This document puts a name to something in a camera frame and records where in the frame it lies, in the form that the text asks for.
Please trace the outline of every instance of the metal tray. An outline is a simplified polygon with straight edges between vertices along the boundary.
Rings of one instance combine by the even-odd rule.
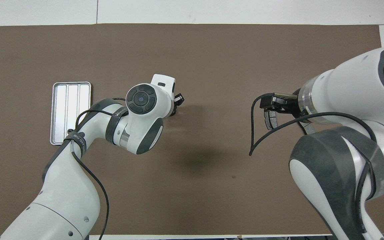
[[[91,84],[89,82],[56,82],[51,104],[50,143],[61,145],[68,129],[75,128],[76,117],[89,109]]]

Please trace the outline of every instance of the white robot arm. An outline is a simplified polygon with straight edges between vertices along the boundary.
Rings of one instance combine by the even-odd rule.
[[[259,99],[272,131],[255,144],[252,133],[250,155],[290,124],[277,126],[275,112],[293,114],[291,123],[309,134],[300,138],[289,164],[302,193],[338,239],[383,240],[364,203],[384,194],[384,48],[316,76],[293,94],[264,94],[253,106]],[[311,123],[343,126],[315,133]]]
[[[96,138],[105,138],[134,154],[150,150],[162,132],[162,118],[173,115],[183,102],[181,94],[174,99],[174,85],[174,78],[155,74],[151,84],[139,84],[128,91],[126,106],[113,99],[91,106],[47,164],[38,196],[0,239],[87,238],[99,216],[100,201],[79,165],[80,158]]]

